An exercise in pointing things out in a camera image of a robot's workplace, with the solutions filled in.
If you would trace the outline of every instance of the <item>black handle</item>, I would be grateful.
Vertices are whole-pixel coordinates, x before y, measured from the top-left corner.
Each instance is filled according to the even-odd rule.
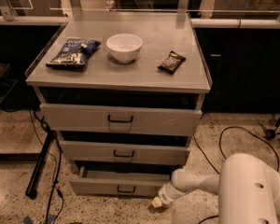
[[[121,155],[121,154],[117,154],[117,151],[114,150],[113,155],[114,155],[114,157],[117,157],[117,158],[132,158],[134,155],[134,151],[132,152],[131,155]]]
[[[108,115],[108,121],[111,123],[132,123],[133,122],[133,116],[129,120],[115,120],[111,119],[111,116]]]
[[[136,191],[136,187],[133,186],[133,190],[120,190],[118,186],[118,193],[124,193],[124,194],[133,194]]]

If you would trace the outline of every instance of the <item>black snack packet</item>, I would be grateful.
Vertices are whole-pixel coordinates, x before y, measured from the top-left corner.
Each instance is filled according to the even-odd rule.
[[[68,38],[57,56],[46,67],[81,68],[85,67],[87,60],[101,45],[100,41],[83,38]]]
[[[185,60],[185,57],[178,55],[174,51],[170,51],[168,58],[163,61],[162,64],[158,66],[158,68],[164,72],[169,73],[170,75],[173,75],[178,66]]]

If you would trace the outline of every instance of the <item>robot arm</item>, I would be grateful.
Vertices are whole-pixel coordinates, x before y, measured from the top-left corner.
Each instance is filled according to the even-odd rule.
[[[169,205],[196,189],[218,195],[220,224],[277,224],[280,215],[280,174],[263,161],[235,154],[220,175],[195,175],[177,169],[152,205]]]

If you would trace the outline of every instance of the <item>gray tabletop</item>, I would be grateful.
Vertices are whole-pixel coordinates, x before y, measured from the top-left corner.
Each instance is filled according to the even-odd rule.
[[[135,34],[143,40],[141,51],[132,63],[117,63],[109,55],[106,40],[120,33]],[[46,62],[57,55],[68,37],[95,39],[102,44],[83,71],[46,67]],[[186,57],[174,75],[157,68],[171,50]],[[27,83],[45,87],[207,93],[211,79],[187,14],[81,11],[28,76]]]

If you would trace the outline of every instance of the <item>speckled floor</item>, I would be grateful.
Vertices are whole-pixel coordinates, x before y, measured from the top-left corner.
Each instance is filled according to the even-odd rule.
[[[219,170],[224,159],[218,142],[222,131],[230,126],[241,126],[264,138],[259,123],[272,128],[278,115],[256,114],[205,114],[196,133],[196,139],[206,156]],[[46,134],[33,113],[28,110],[7,113],[0,110],[0,153],[38,152],[42,148],[35,130],[43,142]],[[246,152],[255,155],[276,168],[276,157],[270,148],[248,132],[232,128],[222,135],[222,149],[228,157],[232,153]],[[280,158],[280,136],[270,141]],[[197,174],[214,174],[194,140],[185,169]],[[55,143],[50,153],[58,157]],[[47,156],[42,176],[37,186],[37,197],[31,200],[25,195],[33,173],[33,163],[0,164],[0,224],[43,223],[47,211],[55,160]],[[57,188],[63,193],[63,210],[55,223],[120,223],[120,224],[196,224],[200,220],[217,215],[217,196],[199,190],[183,196],[168,209],[154,209],[150,198],[110,196],[76,196],[69,185],[75,177],[69,161],[62,159]],[[57,215],[62,206],[61,198],[54,193],[50,214]],[[217,223],[217,218],[204,223]]]

